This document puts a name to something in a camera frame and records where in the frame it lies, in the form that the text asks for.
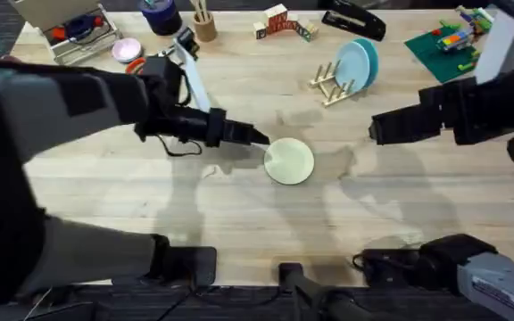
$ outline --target blue plate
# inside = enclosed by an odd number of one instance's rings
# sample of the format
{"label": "blue plate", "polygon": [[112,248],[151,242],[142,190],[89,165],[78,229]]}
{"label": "blue plate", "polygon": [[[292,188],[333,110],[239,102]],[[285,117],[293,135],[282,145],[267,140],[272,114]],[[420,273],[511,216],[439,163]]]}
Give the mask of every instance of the blue plate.
{"label": "blue plate", "polygon": [[354,79],[354,84],[350,89],[350,93],[355,93],[366,86],[370,76],[369,56],[361,44],[350,42],[343,45],[336,60],[340,60],[338,69],[336,70],[336,83],[342,86],[343,83],[349,83]]}
{"label": "blue plate", "polygon": [[372,85],[374,80],[376,80],[376,76],[378,74],[378,51],[376,50],[376,47],[374,46],[374,43],[364,39],[356,39],[354,40],[355,43],[361,44],[364,50],[366,50],[366,53],[368,54],[368,58],[370,60],[370,76],[368,77],[368,82],[366,83],[365,88]]}

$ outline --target pink dish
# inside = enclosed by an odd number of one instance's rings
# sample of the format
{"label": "pink dish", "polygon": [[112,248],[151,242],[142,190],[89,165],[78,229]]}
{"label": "pink dish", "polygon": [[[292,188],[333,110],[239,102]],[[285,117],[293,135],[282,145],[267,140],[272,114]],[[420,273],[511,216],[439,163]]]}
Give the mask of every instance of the pink dish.
{"label": "pink dish", "polygon": [[114,43],[112,57],[119,62],[131,62],[142,53],[140,42],[134,38],[124,38]]}

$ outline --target black stapler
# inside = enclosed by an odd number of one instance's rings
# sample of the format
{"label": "black stapler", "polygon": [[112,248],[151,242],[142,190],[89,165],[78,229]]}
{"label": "black stapler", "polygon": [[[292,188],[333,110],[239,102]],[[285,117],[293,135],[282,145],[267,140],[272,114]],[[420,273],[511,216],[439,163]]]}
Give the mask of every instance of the black stapler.
{"label": "black stapler", "polygon": [[322,17],[324,24],[377,41],[386,34],[386,24],[380,18],[349,0],[323,0],[319,6],[328,9]]}

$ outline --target wooden block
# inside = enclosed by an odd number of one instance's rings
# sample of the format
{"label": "wooden block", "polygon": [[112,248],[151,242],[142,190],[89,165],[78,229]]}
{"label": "wooden block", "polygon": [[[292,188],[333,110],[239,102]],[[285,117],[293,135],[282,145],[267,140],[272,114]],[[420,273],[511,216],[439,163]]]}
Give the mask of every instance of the wooden block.
{"label": "wooden block", "polygon": [[277,4],[272,8],[265,10],[265,18],[269,25],[285,22],[288,10],[282,4]]}
{"label": "wooden block", "polygon": [[255,22],[253,24],[253,34],[255,39],[263,39],[267,36],[267,27],[263,22]]}
{"label": "wooden block", "polygon": [[319,33],[319,28],[306,19],[297,21],[296,32],[306,41],[311,41]]}
{"label": "wooden block", "polygon": [[297,23],[296,24],[296,29],[295,29],[296,33],[299,34],[299,36],[301,37],[305,37],[305,36],[309,36],[311,33],[309,32],[309,30],[307,30],[305,27],[303,27],[303,25],[301,23]]}
{"label": "wooden block", "polygon": [[295,30],[297,21],[299,21],[299,15],[296,13],[289,13],[286,21],[289,23],[289,29]]}
{"label": "wooden block", "polygon": [[283,29],[283,22],[280,23],[270,23],[269,26],[267,26],[267,34],[274,34],[280,30]]}

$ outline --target wooden cup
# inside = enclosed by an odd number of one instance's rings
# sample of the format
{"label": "wooden cup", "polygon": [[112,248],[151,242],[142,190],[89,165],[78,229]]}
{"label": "wooden cup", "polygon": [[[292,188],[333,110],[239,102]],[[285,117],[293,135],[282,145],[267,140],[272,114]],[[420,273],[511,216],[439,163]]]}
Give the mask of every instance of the wooden cup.
{"label": "wooden cup", "polygon": [[203,42],[210,42],[218,36],[218,30],[215,29],[215,22],[213,21],[213,14],[207,12],[208,20],[200,22],[197,13],[194,15],[194,29],[197,38]]}

